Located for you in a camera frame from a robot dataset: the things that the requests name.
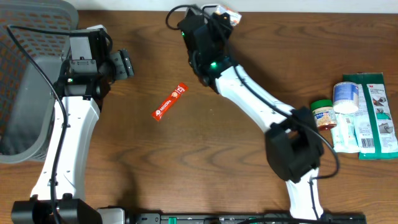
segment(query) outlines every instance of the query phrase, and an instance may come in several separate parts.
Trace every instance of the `white background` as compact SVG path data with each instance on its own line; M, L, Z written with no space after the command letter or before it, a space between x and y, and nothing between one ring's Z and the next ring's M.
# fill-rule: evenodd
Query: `white background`
M237 11L398 13L398 0L66 0L77 9L169 11L180 4L226 3Z

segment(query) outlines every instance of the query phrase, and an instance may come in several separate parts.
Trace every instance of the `white can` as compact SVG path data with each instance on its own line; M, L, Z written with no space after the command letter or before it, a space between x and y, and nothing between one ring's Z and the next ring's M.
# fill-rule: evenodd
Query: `white can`
M337 83L333 88L333 109L336 113L351 114L359 110L358 85L353 82Z

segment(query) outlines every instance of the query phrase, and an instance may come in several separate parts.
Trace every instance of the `red packet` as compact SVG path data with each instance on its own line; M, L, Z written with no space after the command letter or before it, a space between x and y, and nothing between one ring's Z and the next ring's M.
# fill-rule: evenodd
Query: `red packet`
M161 106L152 113L152 116L157 120L160 121L162 116L166 111L172 107L172 105L177 102L177 100L181 97L182 93L188 90L188 87L184 83L180 83L176 89L170 94L169 97L161 104Z

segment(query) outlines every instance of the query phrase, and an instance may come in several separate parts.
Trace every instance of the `laundry basket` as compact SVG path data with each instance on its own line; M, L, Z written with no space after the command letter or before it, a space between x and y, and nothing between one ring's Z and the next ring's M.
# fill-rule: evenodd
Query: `laundry basket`
M9 24L51 31L75 30L78 13L61 0L0 0L0 163L43 161L52 133L50 88L7 34ZM13 29L52 82L70 51L69 38Z

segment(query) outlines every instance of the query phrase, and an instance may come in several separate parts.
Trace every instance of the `wooden table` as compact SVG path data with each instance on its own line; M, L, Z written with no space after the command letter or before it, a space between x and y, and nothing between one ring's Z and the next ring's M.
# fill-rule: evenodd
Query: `wooden table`
M165 213L288 210L284 181L266 162L264 135L229 100L203 87L166 12L80 11L80 27L103 24L114 49L127 48L136 76L112 86L91 140L86 201ZM176 14L170 21L182 18ZM243 13L231 43L250 76L298 108L330 98L343 73L384 72L398 127L398 16ZM189 90L157 122L150 115L184 82ZM329 140L329 132L323 133ZM341 172L319 182L323 208L396 223L398 161L340 154ZM321 174L335 167L329 152ZM0 165L0 222L27 200L41 163Z

